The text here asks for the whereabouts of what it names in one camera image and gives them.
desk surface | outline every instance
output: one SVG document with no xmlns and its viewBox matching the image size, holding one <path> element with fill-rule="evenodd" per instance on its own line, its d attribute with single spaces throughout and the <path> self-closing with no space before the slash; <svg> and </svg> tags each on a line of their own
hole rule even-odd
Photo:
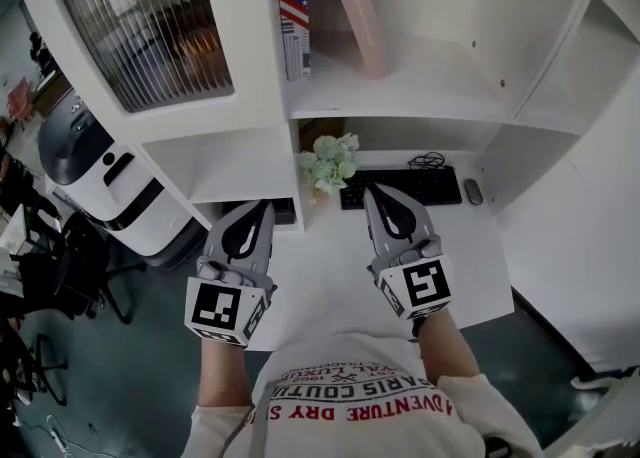
<svg viewBox="0 0 640 458">
<path fill-rule="evenodd" d="M 370 167 L 406 165 L 417 153 L 363 153 Z M 445 153 L 462 182 L 480 176 L 472 153 Z M 458 326 L 475 325 L 513 312 L 511 287 L 498 226 L 487 204 L 428 207 L 442 249 L 453 263 Z M 269 276 L 278 285 L 250 350 L 281 346 L 339 332 L 411 335 L 410 323 L 396 317 L 366 270 L 374 257 L 364 210 L 342 211 L 340 197 L 316 206 L 304 234 L 278 234 L 273 240 Z"/>
</svg>

book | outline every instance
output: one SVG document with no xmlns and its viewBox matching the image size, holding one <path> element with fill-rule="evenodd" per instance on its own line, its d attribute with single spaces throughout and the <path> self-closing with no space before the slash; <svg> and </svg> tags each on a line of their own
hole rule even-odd
<svg viewBox="0 0 640 458">
<path fill-rule="evenodd" d="M 284 58 L 289 81 L 311 79 L 309 0 L 278 0 Z"/>
<path fill-rule="evenodd" d="M 371 0 L 340 0 L 358 43 L 364 61 L 365 74 L 379 79 L 389 74 L 391 67 L 386 43 L 378 25 Z"/>
</svg>

ribbed glass panel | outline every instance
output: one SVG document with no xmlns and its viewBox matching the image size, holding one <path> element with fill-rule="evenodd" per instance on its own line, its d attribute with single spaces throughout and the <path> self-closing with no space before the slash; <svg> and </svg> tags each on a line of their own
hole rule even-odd
<svg viewBox="0 0 640 458">
<path fill-rule="evenodd" d="M 130 112 L 233 93 L 209 0 L 64 0 Z"/>
</svg>

white shirt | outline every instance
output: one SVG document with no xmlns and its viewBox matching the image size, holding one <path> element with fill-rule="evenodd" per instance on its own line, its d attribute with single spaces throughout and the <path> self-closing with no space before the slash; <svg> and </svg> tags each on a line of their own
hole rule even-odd
<svg viewBox="0 0 640 458">
<path fill-rule="evenodd" d="M 478 457 L 484 438 L 516 457 L 542 457 L 535 436 L 483 376 L 425 376 L 402 339 L 342 334 L 274 352 L 253 391 L 269 389 L 265 457 Z M 256 409 L 196 407 L 183 458 L 249 456 Z"/>
</svg>

white robot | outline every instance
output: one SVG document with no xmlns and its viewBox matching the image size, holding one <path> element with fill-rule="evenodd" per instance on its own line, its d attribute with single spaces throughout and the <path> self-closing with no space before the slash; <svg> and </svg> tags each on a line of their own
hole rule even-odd
<svg viewBox="0 0 640 458">
<path fill-rule="evenodd" d="M 377 256 L 368 269 L 395 313 L 415 319 L 442 310 L 452 299 L 451 264 L 426 208 L 380 184 L 365 190 L 364 206 Z M 185 325 L 198 336 L 249 344 L 276 289 L 266 274 L 274 218 L 270 202 L 249 202 L 209 233 L 187 283 Z"/>
</svg>

